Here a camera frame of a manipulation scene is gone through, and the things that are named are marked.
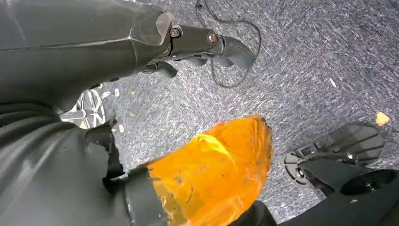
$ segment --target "bolt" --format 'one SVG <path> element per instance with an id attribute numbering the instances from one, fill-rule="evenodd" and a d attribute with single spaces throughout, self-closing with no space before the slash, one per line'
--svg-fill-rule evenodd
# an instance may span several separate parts
<path id="1" fill-rule="evenodd" d="M 207 40 L 212 46 L 216 45 L 217 42 L 216 34 L 213 31 L 209 31 L 207 35 Z"/>
<path id="2" fill-rule="evenodd" d="M 296 168 L 296 177 L 298 178 L 304 178 L 305 174 L 303 173 L 302 169 Z"/>
<path id="3" fill-rule="evenodd" d="M 375 188 L 373 187 L 373 183 L 371 183 L 371 182 L 367 182 L 365 184 L 365 187 L 370 189 L 370 191 L 374 191 L 375 190 Z"/>
<path id="4" fill-rule="evenodd" d="M 180 36 L 180 31 L 177 28 L 173 28 L 172 30 L 170 30 L 170 36 L 172 38 L 177 38 Z"/>
<path id="5" fill-rule="evenodd" d="M 357 164 L 359 160 L 355 154 L 346 153 L 346 159 L 344 159 L 344 162 L 354 165 Z"/>

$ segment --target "orange translucent wrap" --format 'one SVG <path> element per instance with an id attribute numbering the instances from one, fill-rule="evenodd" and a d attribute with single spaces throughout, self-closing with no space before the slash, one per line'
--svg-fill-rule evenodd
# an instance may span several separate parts
<path id="1" fill-rule="evenodd" d="M 226 226 L 257 199 L 271 166 L 261 116 L 219 123 L 147 166 L 168 225 Z"/>

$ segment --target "silver metal part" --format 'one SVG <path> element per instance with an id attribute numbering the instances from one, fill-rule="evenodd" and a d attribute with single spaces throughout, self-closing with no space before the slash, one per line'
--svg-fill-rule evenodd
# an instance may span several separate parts
<path id="1" fill-rule="evenodd" d="M 298 178 L 304 178 L 304 177 L 305 177 L 305 174 L 303 173 L 302 169 L 296 168 L 296 176 L 297 176 Z"/>
<path id="2" fill-rule="evenodd" d="M 375 190 L 375 188 L 374 188 L 374 186 L 373 186 L 373 183 L 371 183 L 371 182 L 366 183 L 365 186 L 366 186 L 368 189 L 370 189 L 370 191 L 374 191 L 374 190 Z"/>
<path id="3" fill-rule="evenodd" d="M 216 45 L 217 43 L 217 35 L 213 31 L 209 31 L 207 34 L 207 40 L 211 45 Z"/>
<path id="4" fill-rule="evenodd" d="M 177 29 L 177 28 L 172 28 L 172 29 L 170 30 L 170 36 L 171 36 L 172 38 L 177 38 L 177 37 L 179 37 L 179 36 L 180 36 L 180 31 L 179 31 L 179 29 Z"/>
<path id="5" fill-rule="evenodd" d="M 75 123 L 83 129 L 104 124 L 106 118 L 102 99 L 110 94 L 110 92 L 104 92 L 103 95 L 100 95 L 95 89 L 84 91 L 75 106 L 70 111 L 62 114 L 61 119 Z"/>

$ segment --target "black cable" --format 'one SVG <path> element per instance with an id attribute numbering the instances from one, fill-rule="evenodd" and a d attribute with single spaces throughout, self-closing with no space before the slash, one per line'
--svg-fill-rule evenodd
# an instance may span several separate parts
<path id="1" fill-rule="evenodd" d="M 197 19 L 198 19 L 198 21 L 201 23 L 202 27 L 205 28 L 205 27 L 206 27 L 206 26 L 205 26 L 205 22 L 200 18 L 200 15 L 199 15 L 199 13 L 198 13 L 198 11 L 199 11 L 200 9 L 202 9 L 202 5 L 200 4 L 200 1 L 201 1 L 201 0 L 197 0 L 197 3 L 195 4 L 195 15 L 197 16 Z M 256 59 L 258 58 L 259 51 L 260 51 L 260 49 L 261 49 L 261 44 L 262 44 L 261 32 L 260 32 L 259 28 L 258 28 L 255 24 L 253 24 L 253 23 L 251 23 L 251 22 L 248 22 L 248 21 L 245 21 L 245 20 L 222 20 L 222 19 L 219 19 L 219 18 L 214 14 L 214 12 L 212 12 L 212 10 L 209 8 L 208 3 L 207 3 L 207 0 L 204 0 L 204 4 L 205 4 L 205 8 L 206 8 L 207 11 L 209 12 L 209 14 L 210 14 L 210 15 L 213 17 L 213 19 L 216 20 L 217 22 L 219 22 L 219 23 L 221 23 L 221 24 L 240 24 L 240 23 L 248 24 L 248 25 L 252 26 L 253 28 L 255 28 L 255 30 L 256 30 L 257 33 L 258 33 L 258 40 L 259 40 L 259 42 L 258 42 L 258 47 L 257 47 L 256 53 L 255 53 L 254 60 L 252 61 L 251 66 L 250 66 L 249 68 L 246 69 L 246 71 L 245 71 L 244 75 L 242 76 L 241 80 L 238 81 L 237 83 L 228 86 L 228 85 L 224 85 L 224 84 L 222 84 L 221 82 L 219 82 L 219 81 L 216 79 L 216 76 L 215 76 L 215 70 L 214 70 L 213 59 L 211 59 L 211 73 L 212 73 L 212 78 L 213 78 L 213 80 L 215 81 L 215 83 L 216 83 L 218 86 L 223 87 L 223 88 L 228 88 L 228 89 L 230 89 L 230 88 L 235 88 L 235 87 L 239 86 L 239 85 L 245 80 L 245 78 L 248 76 L 249 71 L 250 71 L 250 70 L 252 69 L 252 67 L 254 66 L 254 62 L 255 62 Z"/>

